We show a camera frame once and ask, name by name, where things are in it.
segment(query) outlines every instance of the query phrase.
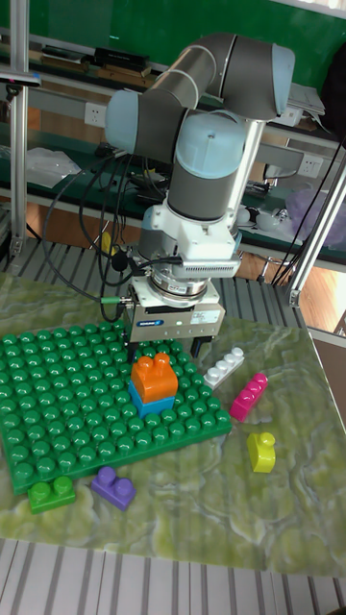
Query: purple brick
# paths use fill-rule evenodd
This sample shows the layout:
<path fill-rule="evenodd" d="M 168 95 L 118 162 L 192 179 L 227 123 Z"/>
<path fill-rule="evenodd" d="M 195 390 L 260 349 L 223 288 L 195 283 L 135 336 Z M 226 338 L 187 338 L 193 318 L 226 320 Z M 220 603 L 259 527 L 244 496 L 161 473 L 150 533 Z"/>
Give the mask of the purple brick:
<path fill-rule="evenodd" d="M 120 510 L 126 510 L 136 495 L 132 481 L 119 479 L 109 466 L 99 470 L 97 477 L 91 483 L 91 489 Z"/>

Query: cable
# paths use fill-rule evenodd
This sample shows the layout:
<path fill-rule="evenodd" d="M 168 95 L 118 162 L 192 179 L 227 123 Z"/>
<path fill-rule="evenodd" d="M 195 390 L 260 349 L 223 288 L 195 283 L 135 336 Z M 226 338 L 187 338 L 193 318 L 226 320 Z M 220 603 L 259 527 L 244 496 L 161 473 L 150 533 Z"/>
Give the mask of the cable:
<path fill-rule="evenodd" d="M 154 180 L 153 180 L 153 178 L 152 178 L 152 176 L 150 174 L 149 165 L 148 165 L 148 159 L 144 158 L 143 159 L 143 163 L 144 163 L 145 171 L 146 171 L 146 175 L 145 175 L 144 166 L 143 166 L 143 178 L 144 178 L 144 180 L 146 181 L 148 179 L 149 183 L 154 188 L 154 190 L 156 190 L 159 193 L 160 197 L 164 198 L 165 197 L 165 193 L 161 192 L 161 190 L 156 186 L 156 184 L 155 184 L 155 182 L 154 182 Z"/>
<path fill-rule="evenodd" d="M 27 223 L 27 229 L 29 233 L 31 233 L 34 236 L 34 238 L 37 239 L 37 241 L 42 241 L 42 237 L 40 237 L 39 234 L 37 234 L 37 232 L 34 231 L 34 229 L 28 223 Z"/>
<path fill-rule="evenodd" d="M 105 163 L 108 162 L 109 160 L 113 159 L 113 155 L 111 155 L 110 157 L 108 157 L 107 159 L 103 160 L 103 166 L 101 167 L 101 170 L 104 169 L 105 167 Z M 125 167 L 125 172 L 123 173 L 123 177 L 122 180 L 125 177 L 125 173 L 127 171 L 128 165 L 130 164 L 131 158 L 128 160 L 128 163 Z M 85 169 L 82 169 L 79 173 L 77 173 L 76 175 L 74 175 L 68 182 L 67 184 L 65 184 L 63 186 L 63 188 L 60 190 L 60 192 L 55 196 L 54 200 L 52 201 L 46 218 L 44 220 L 43 223 L 43 230 L 42 230 L 42 247 L 43 247 L 43 252 L 44 252 L 44 256 L 45 256 L 45 260 L 46 262 L 49 264 L 50 268 L 52 269 L 52 271 L 55 273 L 55 275 L 57 276 L 57 278 L 59 278 L 64 284 L 66 284 L 66 286 L 68 286 L 69 288 L 72 288 L 75 292 L 79 293 L 80 295 L 83 295 L 84 297 L 86 297 L 87 299 L 90 299 L 91 301 L 94 301 L 96 303 L 99 303 L 101 305 L 103 305 L 103 299 L 104 297 L 101 295 L 100 297 L 94 297 L 93 295 L 90 295 L 89 293 L 85 292 L 84 290 L 82 290 L 81 288 L 78 288 L 78 286 L 76 286 L 75 284 L 73 284 L 72 282 L 70 282 L 69 280 L 67 280 L 61 273 L 60 271 L 57 269 L 57 267 L 54 265 L 54 263 L 52 262 L 52 260 L 50 259 L 50 255 L 48 252 L 48 248 L 47 248 L 47 227 L 48 227 L 48 223 L 50 220 L 50 217 L 52 215 L 52 212 L 54 210 L 55 205 L 58 203 L 58 201 L 61 199 L 62 195 L 65 193 L 65 191 L 76 182 L 76 180 L 79 178 L 80 175 L 83 175 L 86 173 L 86 171 L 88 171 L 88 169 L 92 168 L 92 166 L 95 165 L 95 162 L 93 162 L 92 164 L 90 164 L 89 166 L 87 166 Z M 96 175 L 93 178 L 93 181 L 89 183 L 89 185 L 93 185 L 93 183 L 97 180 L 98 178 L 98 173 L 96 173 Z M 118 193 L 118 198 L 117 198 L 117 206 L 119 205 L 120 202 L 120 197 L 119 197 L 119 193 Z M 97 250 L 101 253 L 101 254 L 106 254 L 106 256 L 109 256 L 110 252 L 107 253 L 103 253 L 101 250 L 99 250 L 99 248 L 97 248 Z M 180 257 L 167 257 L 167 258 L 155 258 L 153 260 L 147 260 L 146 262 L 141 263 L 137 269 L 141 270 L 141 269 L 145 269 L 148 266 L 151 266 L 153 264 L 160 264 L 160 263 L 170 263 L 170 264 L 176 264 L 176 263 L 181 263 L 182 259 Z M 125 278 L 120 279 L 117 283 L 113 283 L 112 286 L 113 287 L 117 287 L 122 285 L 123 283 L 127 282 L 128 280 L 131 279 L 131 277 L 133 276 L 133 272 L 129 273 Z"/>
<path fill-rule="evenodd" d="M 105 165 L 105 163 L 108 160 L 111 160 L 113 158 L 113 156 L 109 156 L 106 160 L 103 160 L 103 167 Z M 52 269 L 52 271 L 54 271 L 54 273 L 56 274 L 56 276 L 63 282 L 65 283 L 67 286 L 69 286 L 70 288 L 72 288 L 73 290 L 75 290 L 76 292 L 78 292 L 79 294 L 83 295 L 84 297 L 87 297 L 88 299 L 90 299 L 91 301 L 96 301 L 97 303 L 101 303 L 101 298 L 100 297 L 94 297 L 93 295 L 90 295 L 89 293 L 85 292 L 84 290 L 82 290 L 81 288 L 78 288 L 77 286 L 75 286 L 72 282 L 70 282 L 69 280 L 67 280 L 61 273 L 60 271 L 58 271 L 58 269 L 56 268 L 56 266 L 53 264 L 52 260 L 50 259 L 49 256 L 49 252 L 47 249 L 47 240 L 46 240 L 46 235 L 47 235 L 47 227 L 48 227 L 48 222 L 50 219 L 50 216 L 53 213 L 54 207 L 55 205 L 58 203 L 58 201 L 61 199 L 62 195 L 65 193 L 65 191 L 76 182 L 76 180 L 79 178 L 80 175 L 83 175 L 84 173 L 86 173 L 86 171 L 88 171 L 88 169 L 92 168 L 95 165 L 95 162 L 93 162 L 92 164 L 88 165 L 85 169 L 82 169 L 79 173 L 77 173 L 76 175 L 74 175 L 69 182 L 67 182 L 67 184 L 65 184 L 63 186 L 63 188 L 60 190 L 60 192 L 58 192 L 58 194 L 56 195 L 56 197 L 54 198 L 52 204 L 50 205 L 47 215 L 45 217 L 44 223 L 43 223 L 43 230 L 42 230 L 42 247 L 43 247 L 43 252 L 44 252 L 44 256 L 46 259 L 46 262 L 49 264 L 50 268 Z"/>
<path fill-rule="evenodd" d="M 328 169 L 327 169 L 327 171 L 326 171 L 326 173 L 325 173 L 325 176 L 324 176 L 324 178 L 323 178 L 323 180 L 322 180 L 321 184 L 318 186 L 317 192 L 316 192 L 316 194 L 314 195 L 314 197 L 313 197 L 313 199 L 312 199 L 311 203 L 309 204 L 309 207 L 308 207 L 307 211 L 305 212 L 305 214 L 304 214 L 304 216 L 303 216 L 303 218 L 302 218 L 302 220 L 301 220 L 301 222 L 300 222 L 300 224 L 299 224 L 299 227 L 298 227 L 298 229 L 297 229 L 297 232 L 296 232 L 296 234 L 294 235 L 294 237 L 293 237 L 293 239 L 292 239 L 292 242 L 291 242 L 291 244 L 290 244 L 290 246 L 289 246 L 289 248 L 288 248 L 288 250 L 287 250 L 287 252 L 286 252 L 286 254 L 285 254 L 285 256 L 284 256 L 284 258 L 283 258 L 282 264 L 280 265 L 279 269 L 277 270 L 277 272 L 276 272 L 276 274 L 275 274 L 275 276 L 274 276 L 274 278 L 273 278 L 273 280 L 272 280 L 272 282 L 271 282 L 273 286 L 275 286 L 275 285 L 276 285 L 276 284 L 277 284 L 277 283 L 278 283 L 278 282 L 279 282 L 279 281 L 280 281 L 280 280 L 284 277 L 284 276 L 283 276 L 283 274 L 281 274 L 281 275 L 280 275 L 280 272 L 281 272 L 281 270 L 282 270 L 282 269 L 283 269 L 283 267 L 284 267 L 284 262 L 287 260 L 287 258 L 288 258 L 288 256 L 289 256 L 289 253 L 290 253 L 290 251 L 292 250 L 292 248 L 293 248 L 293 246 L 294 246 L 294 244 L 295 244 L 295 242 L 296 242 L 296 240 L 297 240 L 298 234 L 299 234 L 299 232 L 301 231 L 301 229 L 302 229 L 302 227 L 303 227 L 303 224 L 304 224 L 305 220 L 307 219 L 307 217 L 308 217 L 308 215 L 309 215 L 309 212 L 310 212 L 310 210 L 311 210 L 312 206 L 314 205 L 314 203 L 315 203 L 315 201 L 316 201 L 317 196 L 318 196 L 318 195 L 319 195 L 319 193 L 321 192 L 321 189 L 322 189 L 322 186 L 323 186 L 324 182 L 327 180 L 327 177 L 329 176 L 329 174 L 330 174 L 330 172 L 331 172 L 331 169 L 332 169 L 332 167 L 333 167 L 333 165 L 334 165 L 334 162 L 335 162 L 336 156 L 337 156 L 337 154 L 339 153 L 339 151 L 340 151 L 340 149 L 341 149 L 342 145 L 344 144 L 345 139 L 346 139 L 346 135 L 344 136 L 344 138 L 342 139 L 342 141 L 340 141 L 340 143 L 338 144 L 338 146 L 337 146 L 337 148 L 336 148 L 336 150 L 335 150 L 335 152 L 334 152 L 334 156 L 333 156 L 333 158 L 332 158 L 332 160 L 331 160 L 331 162 L 330 162 L 330 165 L 329 165 L 329 167 L 328 167 Z M 300 246 L 300 248 L 299 248 L 299 250 L 298 250 L 297 255 L 299 254 L 299 256 L 301 256 L 301 253 L 302 253 L 302 251 L 303 251 L 303 245 L 302 245 L 302 246 Z M 290 271 L 290 269 L 292 268 L 292 266 L 293 266 L 293 265 L 292 265 L 292 264 L 291 264 L 291 262 L 290 262 L 290 263 L 289 263 L 289 265 L 288 265 L 288 266 L 287 266 L 287 268 L 286 268 L 286 271 L 285 271 L 284 273 L 285 273 L 285 274 L 286 274 L 286 273 L 288 273 L 288 272 Z"/>
<path fill-rule="evenodd" d="M 111 229 L 111 241 L 110 241 L 110 248 L 109 248 L 109 252 L 107 254 L 107 262 L 106 262 L 106 269 L 105 269 L 105 273 L 103 272 L 102 269 L 102 260 L 101 260 L 101 254 L 99 251 L 99 271 L 100 271 L 100 276 L 101 276 L 101 280 L 102 280 L 102 286 L 101 286 L 101 298 L 103 298 L 104 296 L 104 292 L 105 292 L 105 287 L 106 286 L 110 286 L 110 287 L 116 287 L 119 286 L 119 283 L 112 283 L 112 282 L 108 282 L 107 281 L 107 276 L 109 274 L 110 271 L 110 267 L 111 267 L 111 250 L 113 245 L 118 245 L 117 244 L 117 238 L 119 235 L 119 231 L 117 228 L 117 232 L 116 232 L 116 238 L 114 240 L 114 235 L 115 235 L 115 228 L 118 227 L 118 219 L 117 219 L 117 213 L 119 210 L 119 206 L 120 206 L 120 200 L 121 200 L 121 190 L 122 190 L 122 185 L 124 183 L 125 177 L 126 177 L 126 173 L 128 171 L 130 162 L 132 160 L 132 156 L 130 156 L 127 160 L 126 165 L 124 166 L 122 175 L 121 175 L 121 180 L 119 183 L 119 188 L 118 188 L 118 193 L 117 193 L 117 198 L 116 198 L 116 206 L 115 206 L 115 210 L 114 210 L 114 216 L 113 216 L 113 224 L 112 224 L 112 229 Z"/>
<path fill-rule="evenodd" d="M 115 168 L 113 169 L 112 173 L 111 173 L 111 178 L 107 184 L 106 187 L 106 193 L 105 193 L 105 198 L 104 198 L 104 202 L 102 205 L 102 209 L 101 209 L 101 216 L 100 216 L 100 224 L 99 224 L 99 247 L 98 247 L 98 268 L 99 268 L 99 272 L 100 272 L 100 277 L 101 277 L 101 281 L 105 282 L 105 284 L 110 285 L 110 283 L 107 283 L 107 276 L 106 274 L 104 274 L 104 270 L 102 267 L 102 228 L 104 226 L 104 216 L 105 216 L 105 210 L 106 210 L 106 206 L 107 206 L 107 202 L 108 202 L 108 198 L 110 195 L 110 190 L 111 190 L 111 186 L 113 183 L 113 179 L 115 174 L 118 171 L 119 166 L 122 163 L 122 159 L 120 160 L 120 163 L 118 163 Z M 113 238 L 113 230 L 111 233 L 111 244 L 110 244 L 110 249 L 108 251 L 107 254 L 107 263 L 109 262 L 109 259 L 111 258 L 111 250 L 112 250 L 112 238 Z"/>
<path fill-rule="evenodd" d="M 98 178 L 100 177 L 100 175 L 102 175 L 102 173 L 104 172 L 105 168 L 108 166 L 108 164 L 110 163 L 111 159 L 113 159 L 113 156 L 108 157 L 106 160 L 103 160 L 103 165 L 101 167 L 101 169 L 99 171 L 97 171 L 97 173 L 95 173 L 95 175 L 93 176 L 93 178 L 91 179 L 91 181 L 88 183 L 88 185 L 86 186 L 86 189 L 83 193 L 83 196 L 81 198 L 80 201 L 80 206 L 79 206 L 79 210 L 78 210 L 78 217 L 79 217 L 79 222 L 80 222 L 80 227 L 82 229 L 83 235 L 85 236 L 86 240 L 88 241 L 88 243 L 90 244 L 90 246 L 92 248 L 94 248 L 94 250 L 96 250 L 96 252 L 98 253 L 99 251 L 99 247 L 96 245 L 96 243 L 93 241 L 93 239 L 90 237 L 89 233 L 87 232 L 86 229 L 86 225 L 84 223 L 84 219 L 83 219 L 83 209 L 85 206 L 85 202 L 86 202 L 86 198 L 87 198 L 87 194 L 90 191 L 90 189 L 93 187 L 93 185 L 95 184 L 95 182 L 98 180 Z M 102 252 L 102 254 L 106 257 L 107 253 L 106 252 Z"/>

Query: black cable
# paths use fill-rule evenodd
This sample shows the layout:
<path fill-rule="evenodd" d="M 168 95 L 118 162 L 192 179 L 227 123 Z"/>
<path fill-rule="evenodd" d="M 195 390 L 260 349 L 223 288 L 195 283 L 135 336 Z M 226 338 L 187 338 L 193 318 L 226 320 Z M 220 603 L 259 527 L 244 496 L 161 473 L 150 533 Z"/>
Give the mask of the black cable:
<path fill-rule="evenodd" d="M 104 160 L 104 164 L 106 166 L 108 166 L 109 162 L 114 159 L 114 155 L 112 155 L 111 157 L 108 157 Z M 85 207 L 85 203 L 86 203 L 86 198 L 87 198 L 87 194 L 90 191 L 90 189 L 93 187 L 94 183 L 98 180 L 98 178 L 100 177 L 100 175 L 102 175 L 102 173 L 105 170 L 105 167 L 101 167 L 101 169 L 99 171 L 97 171 L 97 173 L 94 175 L 94 177 L 91 179 L 91 181 L 88 183 L 88 185 L 86 186 L 86 189 L 83 193 L 83 196 L 81 198 L 80 201 L 80 206 L 79 206 L 79 210 L 78 210 L 78 217 L 79 217 L 79 222 L 80 222 L 80 227 L 82 229 L 83 235 L 85 236 L 86 240 L 88 241 L 88 243 L 90 244 L 90 246 L 92 246 L 92 248 L 97 252 L 99 252 L 99 247 L 96 245 L 96 243 L 94 242 L 94 240 L 90 237 L 89 233 L 87 232 L 86 229 L 86 225 L 84 223 L 84 219 L 83 219 L 83 209 Z M 103 252 L 101 251 L 101 254 L 106 257 L 107 256 L 107 252 Z"/>
<path fill-rule="evenodd" d="M 121 199 L 123 197 L 123 195 L 121 193 L 122 186 L 124 184 L 124 181 L 125 181 L 125 178 L 126 178 L 128 170 L 129 170 L 129 166 L 131 164 L 131 160 L 132 159 L 133 159 L 133 156 L 130 156 L 128 158 L 128 160 L 127 160 L 126 166 L 124 167 L 124 170 L 123 170 L 123 173 L 122 173 L 122 176 L 121 176 L 121 180 L 120 180 L 120 184 L 119 184 L 119 189 L 118 189 L 118 193 L 117 193 L 116 208 L 115 208 L 115 219 L 116 219 L 116 224 L 117 224 L 115 243 L 117 242 L 118 237 L 119 237 L 119 225 L 118 225 L 118 217 L 117 216 L 118 216 L 118 213 L 119 213 L 119 210 L 120 210 Z"/>
<path fill-rule="evenodd" d="M 42 241 L 42 237 L 40 237 L 39 234 L 37 234 L 37 232 L 34 231 L 34 229 L 28 223 L 27 223 L 27 229 L 29 233 L 31 233 L 34 236 L 34 238 L 37 239 L 37 241 Z"/>
<path fill-rule="evenodd" d="M 309 212 L 310 212 L 310 210 L 311 210 L 312 206 L 314 205 L 314 203 L 315 203 L 315 201 L 316 201 L 317 196 L 318 196 L 318 195 L 319 195 L 319 193 L 321 192 L 321 189 L 322 189 L 322 186 L 323 186 L 324 182 L 327 180 L 327 177 L 329 176 L 329 174 L 330 174 L 330 172 L 331 172 L 331 169 L 332 169 L 332 167 L 333 167 L 333 165 L 334 165 L 334 162 L 335 162 L 336 156 L 337 156 L 337 154 L 339 153 L 339 151 L 340 151 L 340 149 L 341 149 L 341 147 L 342 147 L 342 145 L 343 145 L 343 143 L 344 143 L 345 139 L 346 139 L 346 135 L 344 136 L 344 138 L 342 139 L 342 141 L 340 141 L 340 143 L 338 144 L 338 146 L 337 146 L 337 148 L 336 148 L 336 150 L 335 150 L 335 152 L 334 152 L 334 156 L 333 156 L 333 158 L 332 158 L 332 160 L 331 160 L 331 163 L 330 163 L 330 165 L 329 165 L 329 167 L 328 167 L 328 169 L 327 169 L 327 171 L 326 171 L 326 173 L 325 173 L 325 175 L 324 175 L 324 178 L 323 178 L 323 180 L 322 180 L 321 184 L 318 186 L 318 189 L 317 189 L 317 191 L 316 191 L 316 194 L 314 195 L 314 197 L 313 197 L 313 199 L 312 199 L 311 203 L 309 204 L 309 207 L 308 207 L 307 211 L 305 212 L 305 214 L 304 214 L 304 216 L 303 216 L 303 218 L 302 218 L 302 220 L 301 220 L 301 222 L 300 222 L 300 224 L 299 224 L 299 227 L 298 227 L 298 229 L 297 229 L 297 232 L 296 232 L 296 234 L 294 235 L 294 237 L 293 237 L 293 239 L 292 239 L 292 242 L 291 242 L 291 244 L 290 244 L 290 246 L 289 246 L 289 248 L 288 248 L 288 250 L 287 250 L 287 252 L 286 252 L 286 254 L 285 254 L 285 256 L 284 256 L 284 258 L 283 258 L 282 264 L 280 265 L 279 269 L 277 270 L 277 272 L 276 272 L 276 274 L 275 274 L 275 276 L 274 276 L 274 278 L 273 278 L 273 280 L 272 280 L 272 282 L 271 282 L 271 284 L 272 284 L 273 286 L 275 286 L 275 285 L 278 283 L 278 281 L 282 278 L 282 275 L 279 275 L 279 274 L 280 274 L 281 270 L 282 270 L 282 269 L 283 269 L 283 267 L 284 267 L 284 262 L 287 260 L 287 258 L 288 258 L 288 256 L 289 256 L 289 253 L 290 253 L 290 251 L 292 250 L 292 248 L 293 248 L 293 246 L 294 246 L 294 244 L 295 244 L 295 242 L 296 242 L 296 240 L 297 240 L 298 234 L 299 234 L 299 232 L 301 231 L 301 229 L 302 229 L 302 227 L 303 227 L 303 224 L 304 224 L 304 222 L 306 221 L 306 219 L 307 219 L 307 217 L 308 217 L 308 215 L 309 215 Z"/>
<path fill-rule="evenodd" d="M 107 160 L 112 159 L 113 156 L 110 156 L 108 159 L 103 160 L 103 166 L 105 165 L 105 162 L 107 162 Z M 90 295 L 89 293 L 85 292 L 84 290 L 82 290 L 81 288 L 78 288 L 77 286 L 75 286 L 72 282 L 70 282 L 69 280 L 67 280 L 61 273 L 60 271 L 58 271 L 57 267 L 54 265 L 54 263 L 52 262 L 52 260 L 50 259 L 49 256 L 49 252 L 47 249 L 47 227 L 48 227 L 48 222 L 50 219 L 50 216 L 53 213 L 54 207 L 55 205 L 58 203 L 58 201 L 60 200 L 60 198 L 62 197 L 62 195 L 65 193 L 65 191 L 76 182 L 76 180 L 80 177 L 80 175 L 83 175 L 84 173 L 86 173 L 86 171 L 88 171 L 88 169 L 92 168 L 94 165 L 98 164 L 98 161 L 93 162 L 92 164 L 90 164 L 89 166 L 87 166 L 85 169 L 82 169 L 79 173 L 77 173 L 76 175 L 74 175 L 68 182 L 67 184 L 65 184 L 62 189 L 60 190 L 60 192 L 58 192 L 58 194 L 55 196 L 54 200 L 52 201 L 52 204 L 50 205 L 47 215 L 45 217 L 44 223 L 43 223 L 43 230 L 42 230 L 42 247 L 43 247 L 43 252 L 44 252 L 44 256 L 45 256 L 45 260 L 46 262 L 49 264 L 50 268 L 52 269 L 52 271 L 54 271 L 54 273 L 56 274 L 56 276 L 63 282 L 65 283 L 67 286 L 69 286 L 70 288 L 72 288 L 73 290 L 75 290 L 76 292 L 78 292 L 79 294 L 83 295 L 84 297 L 87 297 L 88 299 L 90 299 L 91 301 L 96 301 L 97 303 L 101 303 L 101 298 L 100 297 L 94 297 L 93 295 Z"/>
<path fill-rule="evenodd" d="M 111 155 L 110 157 L 108 157 L 106 160 L 103 160 L 103 165 L 105 164 L 106 161 L 113 159 L 113 155 Z M 87 299 L 90 299 L 91 301 L 95 301 L 96 303 L 99 303 L 102 305 L 102 297 L 94 297 L 93 295 L 90 295 L 89 293 L 85 292 L 84 290 L 82 290 L 81 288 L 78 288 L 78 286 L 75 286 L 75 284 L 73 284 L 72 282 L 70 282 L 69 280 L 67 280 L 61 273 L 60 271 L 57 269 L 57 267 L 54 265 L 54 263 L 52 262 L 52 260 L 50 259 L 50 255 L 48 252 L 48 248 L 47 248 L 47 227 L 48 227 L 48 223 L 49 223 L 49 219 L 52 215 L 52 212 L 54 210 L 55 205 L 58 203 L 58 201 L 61 199 L 62 195 L 65 193 L 65 191 L 76 182 L 76 180 L 79 178 L 80 175 L 83 175 L 84 173 L 86 173 L 86 171 L 88 171 L 88 169 L 92 168 L 92 166 L 98 163 L 100 163 L 101 161 L 96 161 L 93 162 L 92 164 L 90 164 L 89 166 L 87 166 L 85 169 L 82 169 L 79 173 L 77 173 L 76 175 L 74 175 L 68 182 L 67 184 L 65 184 L 62 189 L 60 190 L 60 192 L 55 196 L 54 200 L 52 201 L 47 215 L 45 217 L 44 223 L 43 223 L 43 230 L 42 230 L 42 247 L 43 247 L 43 252 L 44 252 L 44 256 L 45 256 L 45 261 L 49 264 L 50 268 L 52 269 L 52 271 L 56 274 L 57 278 L 59 278 L 64 284 L 66 284 L 66 286 L 68 286 L 69 288 L 72 288 L 75 292 L 79 293 L 80 295 L 83 295 L 84 297 L 86 297 Z M 137 269 L 145 269 L 146 267 L 153 265 L 153 264 L 160 264 L 160 263 L 170 263 L 170 264 L 176 264 L 176 263 L 181 263 L 182 259 L 180 257 L 167 257 L 167 258 L 155 258 L 153 260 L 147 260 L 146 262 L 143 262 L 142 264 L 140 264 L 138 266 Z M 119 280 L 117 283 L 114 283 L 113 286 L 120 286 L 123 283 L 127 282 L 131 277 L 133 276 L 133 272 L 131 272 L 128 276 L 126 276 L 124 279 Z"/>
<path fill-rule="evenodd" d="M 108 198 L 110 195 L 110 190 L 111 190 L 111 186 L 112 186 L 112 182 L 114 179 L 115 174 L 117 173 L 121 163 L 122 163 L 123 159 L 120 159 L 120 162 L 114 167 L 112 173 L 111 173 L 111 178 L 108 182 L 108 185 L 106 186 L 106 193 L 105 193 L 105 198 L 104 198 L 104 202 L 102 205 L 102 209 L 101 209 L 101 216 L 100 216 L 100 225 L 99 225 L 99 247 L 98 247 L 98 268 L 99 268 L 99 272 L 100 272 L 100 277 L 101 277 L 101 281 L 103 282 L 104 280 L 106 281 L 106 284 L 109 284 L 106 280 L 105 274 L 104 274 L 104 270 L 103 270 L 103 266 L 102 266 L 102 231 L 104 228 L 104 218 L 105 218 L 105 211 L 106 211 L 106 206 L 107 206 L 107 202 L 108 202 Z M 110 251 L 108 251 L 107 253 L 107 258 L 110 257 Z"/>
<path fill-rule="evenodd" d="M 165 193 L 161 192 L 161 190 L 156 186 L 156 184 L 155 184 L 155 182 L 154 182 L 154 180 L 153 180 L 153 178 L 151 176 L 151 173 L 149 171 L 148 159 L 144 158 L 143 161 L 144 161 L 144 166 L 145 166 L 145 171 L 146 171 L 146 175 L 145 175 L 144 168 L 143 168 L 143 178 L 144 178 L 144 180 L 148 179 L 149 183 L 154 188 L 154 190 L 156 190 L 159 193 L 160 197 L 164 199 Z"/>

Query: green brick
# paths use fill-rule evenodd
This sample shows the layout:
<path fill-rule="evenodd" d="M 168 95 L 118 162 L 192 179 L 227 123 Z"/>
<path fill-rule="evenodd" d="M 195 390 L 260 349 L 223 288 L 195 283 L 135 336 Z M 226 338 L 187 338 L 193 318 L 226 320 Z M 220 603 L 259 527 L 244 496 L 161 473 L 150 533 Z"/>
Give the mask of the green brick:
<path fill-rule="evenodd" d="M 220 409 L 175 340 L 164 341 L 176 361 L 179 391 L 174 407 L 141 421 L 127 391 L 131 365 L 122 333 L 118 321 L 0 340 L 0 430 L 14 494 L 36 483 L 61 476 L 78 479 L 104 465 L 134 463 L 231 430 L 228 412 Z M 141 352 L 162 344 L 141 344 Z"/>
<path fill-rule="evenodd" d="M 72 504 L 76 500 L 72 480 L 69 477 L 59 477 L 53 484 L 37 482 L 29 489 L 28 497 L 34 515 Z"/>

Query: blue brick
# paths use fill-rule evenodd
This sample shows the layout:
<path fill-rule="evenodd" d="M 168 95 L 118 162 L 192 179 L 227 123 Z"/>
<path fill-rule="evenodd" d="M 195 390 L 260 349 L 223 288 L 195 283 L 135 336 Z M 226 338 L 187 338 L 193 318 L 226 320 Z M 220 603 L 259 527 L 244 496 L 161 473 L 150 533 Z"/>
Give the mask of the blue brick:
<path fill-rule="evenodd" d="M 144 404 L 141 401 L 139 393 L 137 393 L 136 387 L 132 381 L 130 381 L 129 383 L 128 390 L 131 395 L 132 402 L 138 410 L 138 415 L 140 419 L 142 419 L 150 412 L 154 412 L 155 414 L 161 414 L 163 410 L 170 410 L 173 407 L 175 397 L 164 397 L 162 400 L 158 400 L 157 402 L 150 402 L 149 404 Z"/>

